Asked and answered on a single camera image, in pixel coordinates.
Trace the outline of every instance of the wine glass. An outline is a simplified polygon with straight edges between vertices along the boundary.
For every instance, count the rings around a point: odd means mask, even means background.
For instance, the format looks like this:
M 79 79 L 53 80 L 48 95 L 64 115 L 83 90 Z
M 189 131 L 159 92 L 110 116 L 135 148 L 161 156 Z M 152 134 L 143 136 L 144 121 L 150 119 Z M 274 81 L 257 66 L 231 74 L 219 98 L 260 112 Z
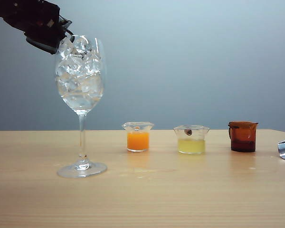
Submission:
M 55 81 L 62 99 L 79 117 L 80 148 L 77 161 L 58 170 L 59 176 L 87 177 L 107 169 L 103 163 L 91 162 L 85 147 L 86 115 L 103 96 L 105 75 L 105 58 L 99 39 L 68 35 L 60 41 L 55 56 Z

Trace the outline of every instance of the robotic arm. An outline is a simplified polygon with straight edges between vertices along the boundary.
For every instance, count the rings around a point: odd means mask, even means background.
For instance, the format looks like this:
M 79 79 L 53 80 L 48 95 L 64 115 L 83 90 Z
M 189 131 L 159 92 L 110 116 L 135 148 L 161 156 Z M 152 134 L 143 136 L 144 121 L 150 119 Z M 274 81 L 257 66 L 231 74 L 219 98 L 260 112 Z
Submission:
M 24 31 L 26 41 L 55 54 L 60 41 L 72 34 L 72 23 L 59 15 L 58 5 L 44 0 L 0 0 L 0 17 L 12 27 Z

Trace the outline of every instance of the dark brown liquid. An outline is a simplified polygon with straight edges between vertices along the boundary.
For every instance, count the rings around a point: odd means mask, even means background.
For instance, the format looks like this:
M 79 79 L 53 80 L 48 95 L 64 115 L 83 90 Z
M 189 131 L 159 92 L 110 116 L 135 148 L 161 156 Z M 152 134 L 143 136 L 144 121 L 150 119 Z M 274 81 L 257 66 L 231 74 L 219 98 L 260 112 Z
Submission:
M 231 142 L 231 149 L 239 152 L 254 152 L 256 151 L 256 143 L 254 141 L 235 140 Z

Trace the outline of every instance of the wooden table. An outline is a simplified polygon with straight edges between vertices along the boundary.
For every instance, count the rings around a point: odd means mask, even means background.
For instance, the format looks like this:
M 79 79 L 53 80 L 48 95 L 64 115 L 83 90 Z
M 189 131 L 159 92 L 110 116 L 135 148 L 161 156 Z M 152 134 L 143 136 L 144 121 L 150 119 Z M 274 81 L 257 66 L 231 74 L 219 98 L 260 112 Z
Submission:
M 230 150 L 210 130 L 206 153 L 177 152 L 173 130 L 153 130 L 150 150 L 126 150 L 125 131 L 87 131 L 91 160 L 108 170 L 65 179 L 76 131 L 0 131 L 0 228 L 285 228 L 285 133 L 257 130 L 256 152 Z

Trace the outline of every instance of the glass stem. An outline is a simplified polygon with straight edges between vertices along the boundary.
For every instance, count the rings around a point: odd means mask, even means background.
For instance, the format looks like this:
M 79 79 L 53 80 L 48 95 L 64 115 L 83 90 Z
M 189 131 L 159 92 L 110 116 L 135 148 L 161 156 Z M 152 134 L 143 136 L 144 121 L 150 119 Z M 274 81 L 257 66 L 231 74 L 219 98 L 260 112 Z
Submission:
M 80 114 L 79 117 L 79 127 L 80 127 L 80 142 L 79 142 L 79 158 L 86 158 L 86 114 Z

